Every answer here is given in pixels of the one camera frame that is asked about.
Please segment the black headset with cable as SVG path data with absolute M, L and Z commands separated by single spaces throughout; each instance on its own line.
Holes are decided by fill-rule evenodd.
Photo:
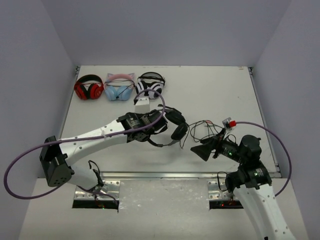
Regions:
M 162 119 L 154 125 L 155 131 L 153 135 L 158 135 L 160 133 L 165 132 L 168 129 L 168 122 L 171 122 L 177 126 L 177 128 L 170 136 L 171 142 L 169 142 L 168 144 L 161 144 L 156 143 L 149 138 L 147 140 L 149 144 L 158 148 L 172 146 L 180 142 L 183 139 L 183 137 L 187 134 L 187 131 L 190 130 L 190 126 L 187 124 L 186 119 L 182 115 L 182 113 L 173 107 L 166 106 Z

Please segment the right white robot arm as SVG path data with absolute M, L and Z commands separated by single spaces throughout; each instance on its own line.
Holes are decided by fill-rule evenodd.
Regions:
M 237 171 L 226 175 L 225 186 L 241 203 L 258 239 L 295 239 L 276 200 L 270 174 L 260 160 L 260 138 L 247 134 L 236 144 L 226 140 L 222 130 L 190 150 L 204 161 L 223 155 L 238 163 Z

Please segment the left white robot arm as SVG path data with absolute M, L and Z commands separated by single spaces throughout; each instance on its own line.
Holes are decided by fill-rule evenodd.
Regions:
M 39 156 L 47 185 L 59 188 L 70 183 L 97 194 L 105 185 L 98 170 L 78 167 L 76 162 L 108 147 L 145 142 L 166 123 L 164 113 L 159 110 L 128 112 L 109 124 L 74 137 L 59 140 L 48 137 Z

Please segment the white black striped headphones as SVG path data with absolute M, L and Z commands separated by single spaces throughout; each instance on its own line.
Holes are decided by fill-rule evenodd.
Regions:
M 143 90 L 143 95 L 149 97 L 150 99 L 156 99 L 158 95 L 151 90 L 158 93 L 162 93 L 162 90 L 166 84 L 165 78 L 157 72 L 149 71 L 143 73 L 137 78 L 137 83 L 135 85 L 135 91 L 137 94 L 141 93 Z

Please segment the blue pink cat-ear headphones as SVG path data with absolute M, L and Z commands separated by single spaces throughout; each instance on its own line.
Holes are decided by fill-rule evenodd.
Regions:
M 108 73 L 104 82 L 104 92 L 109 101 L 127 101 L 135 88 L 134 73 Z

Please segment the red black headphones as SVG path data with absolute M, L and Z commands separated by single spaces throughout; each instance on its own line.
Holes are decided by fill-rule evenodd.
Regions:
M 81 100 L 95 100 L 101 96 L 104 85 L 99 76 L 88 74 L 76 81 L 73 90 Z

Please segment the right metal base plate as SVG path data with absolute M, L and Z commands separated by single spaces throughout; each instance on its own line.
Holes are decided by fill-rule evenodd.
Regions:
M 218 181 L 217 179 L 211 179 L 207 181 L 208 199 L 213 201 L 228 201 L 231 200 L 234 195 L 227 191 L 225 180 Z

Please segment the metal base plate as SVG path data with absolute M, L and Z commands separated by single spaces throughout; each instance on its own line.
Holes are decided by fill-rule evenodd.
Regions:
M 112 179 L 104 179 L 104 186 L 100 190 L 101 194 L 98 194 L 96 197 L 92 193 L 85 192 L 81 190 L 79 187 L 76 187 L 74 193 L 74 200 L 99 200 L 99 201 L 112 201 L 115 198 L 117 201 L 119 200 L 120 195 L 120 180 L 112 180 Z
M 213 201 L 228 201 L 231 200 L 234 195 L 227 191 L 225 180 L 218 181 L 217 179 L 211 179 L 207 181 L 208 199 Z

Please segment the metal table edge rail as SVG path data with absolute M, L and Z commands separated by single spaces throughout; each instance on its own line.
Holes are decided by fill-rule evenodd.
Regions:
M 214 179 L 224 178 L 224 172 L 120 172 L 102 171 L 100 175 L 108 179 Z

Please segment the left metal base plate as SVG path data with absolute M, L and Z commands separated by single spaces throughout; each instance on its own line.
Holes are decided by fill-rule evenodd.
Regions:
M 119 200 L 120 195 L 120 180 L 112 180 L 112 179 L 104 179 L 104 186 L 100 190 L 101 194 L 98 194 L 96 197 L 92 193 L 85 192 L 81 190 L 79 187 L 76 187 L 74 193 L 74 200 L 99 200 L 99 201 L 112 201 L 115 198 L 117 201 Z

